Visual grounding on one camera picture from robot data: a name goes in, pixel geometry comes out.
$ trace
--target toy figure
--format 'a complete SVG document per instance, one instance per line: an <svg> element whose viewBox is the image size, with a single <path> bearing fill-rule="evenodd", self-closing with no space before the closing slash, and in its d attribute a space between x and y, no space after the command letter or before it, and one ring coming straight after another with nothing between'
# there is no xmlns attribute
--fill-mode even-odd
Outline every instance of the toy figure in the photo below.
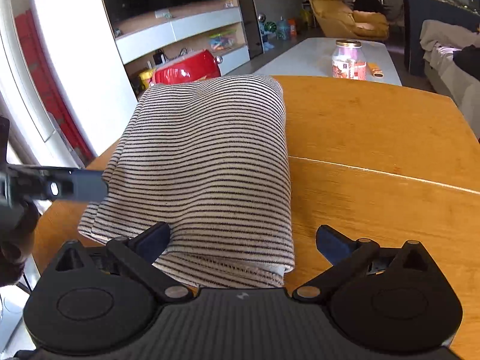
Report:
<svg viewBox="0 0 480 360"><path fill-rule="evenodd" d="M266 16L263 13L258 14L258 27L260 28L260 36L262 37L263 51L273 49L272 43L268 42L268 35L275 33L276 27L273 29L271 22L266 22Z"/></svg>

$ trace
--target glass jar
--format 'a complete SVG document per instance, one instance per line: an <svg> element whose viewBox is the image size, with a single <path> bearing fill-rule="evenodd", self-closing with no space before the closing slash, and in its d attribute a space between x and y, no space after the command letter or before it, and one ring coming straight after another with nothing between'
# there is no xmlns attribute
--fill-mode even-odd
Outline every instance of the glass jar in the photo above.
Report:
<svg viewBox="0 0 480 360"><path fill-rule="evenodd" d="M358 40L339 39L332 55L333 77L351 80L367 79L367 60Z"/></svg>

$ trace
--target jar lid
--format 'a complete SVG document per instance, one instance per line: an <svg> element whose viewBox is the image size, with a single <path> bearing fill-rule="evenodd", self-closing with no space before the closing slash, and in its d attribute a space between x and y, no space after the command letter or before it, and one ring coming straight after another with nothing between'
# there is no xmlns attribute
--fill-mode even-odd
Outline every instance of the jar lid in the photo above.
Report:
<svg viewBox="0 0 480 360"><path fill-rule="evenodd" d="M358 48L362 46L362 43L360 43L358 40L351 40L351 39L337 39L335 43L337 44L337 46L341 46L341 47Z"/></svg>

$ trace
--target striped towel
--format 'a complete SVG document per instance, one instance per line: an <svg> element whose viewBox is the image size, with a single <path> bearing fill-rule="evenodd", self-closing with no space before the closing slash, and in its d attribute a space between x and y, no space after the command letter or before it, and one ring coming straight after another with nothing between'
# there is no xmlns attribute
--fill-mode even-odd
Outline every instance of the striped towel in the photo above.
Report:
<svg viewBox="0 0 480 360"><path fill-rule="evenodd" d="M294 267L282 89L267 76L155 85L140 99L79 231L106 243L171 227L154 263L191 286L281 287Z"/></svg>

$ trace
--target toy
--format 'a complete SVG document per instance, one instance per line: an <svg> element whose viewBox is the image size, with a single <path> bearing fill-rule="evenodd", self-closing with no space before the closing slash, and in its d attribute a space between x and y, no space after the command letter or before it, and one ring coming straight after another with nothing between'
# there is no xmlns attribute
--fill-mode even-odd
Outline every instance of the toy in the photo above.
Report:
<svg viewBox="0 0 480 360"><path fill-rule="evenodd" d="M233 47L237 43L235 31L224 31L214 35L210 35L210 48L212 51L225 50Z"/></svg>
<svg viewBox="0 0 480 360"><path fill-rule="evenodd" d="M272 23L271 21L266 22L265 14L259 13L258 14L258 27L260 29L260 36L262 38L263 51L265 52L265 51L268 51L268 50L271 50L271 49L275 48L275 46L273 46L272 43L268 42L268 35L274 33L277 29L277 26L275 25L275 23Z"/></svg>

